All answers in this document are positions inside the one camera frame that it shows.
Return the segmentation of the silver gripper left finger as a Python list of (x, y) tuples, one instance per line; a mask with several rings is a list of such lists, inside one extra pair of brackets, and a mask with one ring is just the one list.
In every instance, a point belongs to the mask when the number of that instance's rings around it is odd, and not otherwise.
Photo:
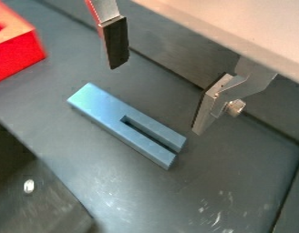
[(126, 18), (118, 12), (116, 0), (84, 1), (104, 43), (109, 67), (116, 69), (129, 59)]

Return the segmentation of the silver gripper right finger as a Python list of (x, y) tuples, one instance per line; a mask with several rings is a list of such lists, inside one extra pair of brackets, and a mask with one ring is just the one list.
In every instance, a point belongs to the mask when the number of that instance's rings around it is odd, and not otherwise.
[(245, 106), (241, 98), (264, 91), (276, 75), (276, 71), (241, 57), (235, 75), (224, 74), (204, 92), (192, 131), (200, 135), (224, 112), (236, 117)]

